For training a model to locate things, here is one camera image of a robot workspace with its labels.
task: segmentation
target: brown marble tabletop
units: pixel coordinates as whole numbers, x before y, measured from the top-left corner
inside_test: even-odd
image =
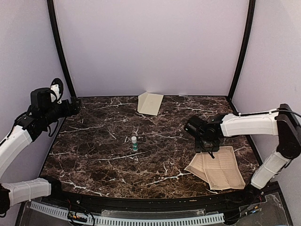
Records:
[[[158,116],[137,112],[137,97],[85,97],[78,115],[67,118],[46,159],[42,175],[59,179],[63,190],[116,198],[184,198],[225,191],[184,171],[194,138],[184,131],[198,115],[209,120],[230,113],[224,97],[163,98]],[[138,137],[138,151],[131,136]],[[259,167],[245,136],[227,138],[248,182]]]

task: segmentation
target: white wall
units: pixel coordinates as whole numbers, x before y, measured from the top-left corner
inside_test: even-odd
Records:
[[[0,139],[14,119],[30,104],[30,92],[63,79],[45,0],[0,0]],[[65,89],[64,98],[68,97]],[[38,176],[52,139],[43,133],[24,149],[1,182],[18,182]],[[18,207],[0,219],[0,226],[15,225]]]
[[[301,113],[301,2],[258,0],[249,46],[234,104],[254,112],[288,103]],[[263,159],[277,145],[276,137],[254,136]],[[295,225],[301,225],[301,157],[278,176]]]
[[[55,2],[78,96],[228,94],[248,0]]]

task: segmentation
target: paper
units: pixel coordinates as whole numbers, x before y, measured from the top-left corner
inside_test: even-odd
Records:
[[[163,95],[145,92],[138,96],[138,112],[141,114],[158,115]]]
[[[198,153],[185,170],[206,181],[212,190],[244,189],[233,147],[220,147],[213,159],[207,153]]]

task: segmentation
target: white cap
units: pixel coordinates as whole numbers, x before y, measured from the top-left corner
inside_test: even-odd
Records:
[[[136,144],[136,143],[137,143],[137,137],[135,137],[135,136],[132,137],[132,143],[133,143],[133,144]]]

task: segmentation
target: small white bottle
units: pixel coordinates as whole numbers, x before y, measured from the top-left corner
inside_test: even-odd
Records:
[[[135,136],[132,137],[132,143],[133,143],[133,151],[134,152],[138,151],[137,137]]]

